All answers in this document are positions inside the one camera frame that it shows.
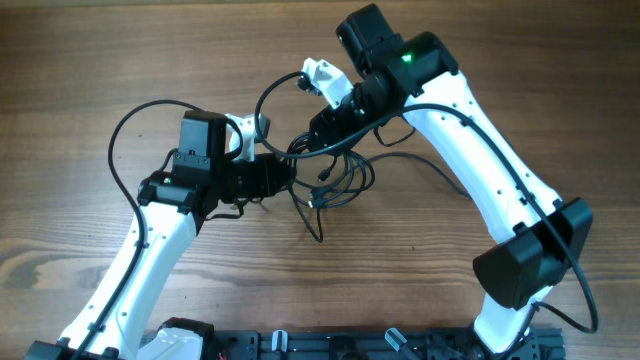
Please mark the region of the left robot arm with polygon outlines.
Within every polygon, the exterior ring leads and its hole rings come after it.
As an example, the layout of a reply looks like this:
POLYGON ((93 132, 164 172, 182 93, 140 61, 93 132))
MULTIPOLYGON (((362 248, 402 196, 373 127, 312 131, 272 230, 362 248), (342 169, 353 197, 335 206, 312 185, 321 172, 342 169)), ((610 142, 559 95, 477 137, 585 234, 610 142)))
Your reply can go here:
POLYGON ((169 274, 219 203, 243 208, 277 194, 294 172, 273 154, 257 154, 270 121, 188 111, 178 148, 144 179, 123 245, 86 307, 55 343, 34 342, 29 359, 215 359, 215 330, 172 318, 149 342, 145 327, 169 274))

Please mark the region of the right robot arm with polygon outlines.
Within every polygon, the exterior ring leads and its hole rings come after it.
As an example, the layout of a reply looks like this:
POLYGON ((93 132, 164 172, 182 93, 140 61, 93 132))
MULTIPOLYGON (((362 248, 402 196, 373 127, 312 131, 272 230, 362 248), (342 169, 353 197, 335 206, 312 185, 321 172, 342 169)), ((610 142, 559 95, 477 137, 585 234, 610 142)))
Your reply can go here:
POLYGON ((590 208, 582 199, 563 200, 524 164, 435 34, 404 39, 372 4, 350 14, 336 34, 360 81, 352 83, 325 60, 305 60, 300 86, 327 100, 309 126, 311 149, 345 152, 397 116, 423 135, 495 242, 473 262, 485 292, 475 336, 492 355, 513 351, 546 295, 578 269, 593 223, 590 208))

